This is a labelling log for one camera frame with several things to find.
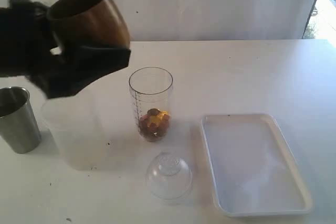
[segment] white plastic tray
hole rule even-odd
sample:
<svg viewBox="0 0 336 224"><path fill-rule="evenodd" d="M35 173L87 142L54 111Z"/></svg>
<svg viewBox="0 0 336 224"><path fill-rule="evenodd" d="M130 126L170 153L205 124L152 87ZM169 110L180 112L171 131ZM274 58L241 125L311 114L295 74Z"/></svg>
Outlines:
<svg viewBox="0 0 336 224"><path fill-rule="evenodd" d="M312 208L292 152L270 115L207 115L201 128L214 200L225 215L299 215Z"/></svg>

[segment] table surface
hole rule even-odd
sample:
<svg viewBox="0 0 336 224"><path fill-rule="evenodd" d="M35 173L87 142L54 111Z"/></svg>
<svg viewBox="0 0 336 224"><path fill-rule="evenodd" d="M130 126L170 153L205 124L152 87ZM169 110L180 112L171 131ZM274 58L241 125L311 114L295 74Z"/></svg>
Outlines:
<svg viewBox="0 0 336 224"><path fill-rule="evenodd" d="M139 139L130 74L159 66L174 77L173 128L160 142ZM88 89L111 141L97 169L77 171L60 158L43 125L43 94L23 77L0 87L31 92L43 142L15 154L0 141L1 223L336 223L336 49L325 40L133 42L130 66ZM297 217L231 219L214 206L202 148L204 114L268 113L277 120L314 201ZM184 157L193 189L180 205L152 197L144 174L160 152Z"/></svg>

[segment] metal cup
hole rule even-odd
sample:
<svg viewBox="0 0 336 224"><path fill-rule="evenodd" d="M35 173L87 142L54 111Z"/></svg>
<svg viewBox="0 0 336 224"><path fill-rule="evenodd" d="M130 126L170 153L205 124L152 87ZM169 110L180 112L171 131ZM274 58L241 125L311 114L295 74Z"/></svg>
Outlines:
<svg viewBox="0 0 336 224"><path fill-rule="evenodd" d="M0 136L16 153L27 153L41 141L29 92L21 87L0 89Z"/></svg>

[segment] brown wooden cup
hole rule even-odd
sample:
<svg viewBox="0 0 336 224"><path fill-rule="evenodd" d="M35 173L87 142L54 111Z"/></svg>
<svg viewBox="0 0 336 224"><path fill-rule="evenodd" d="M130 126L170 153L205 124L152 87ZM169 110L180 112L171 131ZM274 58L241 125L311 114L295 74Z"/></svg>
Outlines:
<svg viewBox="0 0 336 224"><path fill-rule="evenodd" d="M47 12L57 41L129 48L126 23L113 0L59 0Z"/></svg>

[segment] clear plastic lid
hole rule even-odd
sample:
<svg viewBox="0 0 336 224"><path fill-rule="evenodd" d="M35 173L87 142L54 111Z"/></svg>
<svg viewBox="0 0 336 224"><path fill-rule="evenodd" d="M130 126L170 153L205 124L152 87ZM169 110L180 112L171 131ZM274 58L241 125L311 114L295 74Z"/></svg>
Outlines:
<svg viewBox="0 0 336 224"><path fill-rule="evenodd" d="M171 153L162 152L150 163L146 184L153 195L171 202L184 199L190 192L192 173L188 164Z"/></svg>

